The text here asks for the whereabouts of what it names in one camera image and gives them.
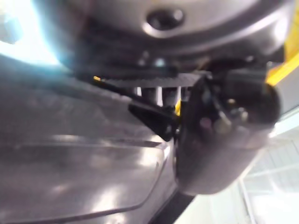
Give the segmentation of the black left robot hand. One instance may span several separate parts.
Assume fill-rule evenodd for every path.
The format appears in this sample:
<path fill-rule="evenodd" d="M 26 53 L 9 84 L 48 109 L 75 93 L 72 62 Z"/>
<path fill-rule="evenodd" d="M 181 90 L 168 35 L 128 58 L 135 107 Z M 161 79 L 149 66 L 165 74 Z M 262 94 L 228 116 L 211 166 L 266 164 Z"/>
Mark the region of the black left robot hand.
<path fill-rule="evenodd" d="M 186 85 L 181 114 L 132 113 L 176 142 L 175 172 L 188 195 L 228 187 L 267 144 L 280 99 L 267 63 L 283 51 L 293 0 L 53 1 L 60 60 L 119 90 L 143 81 Z"/>

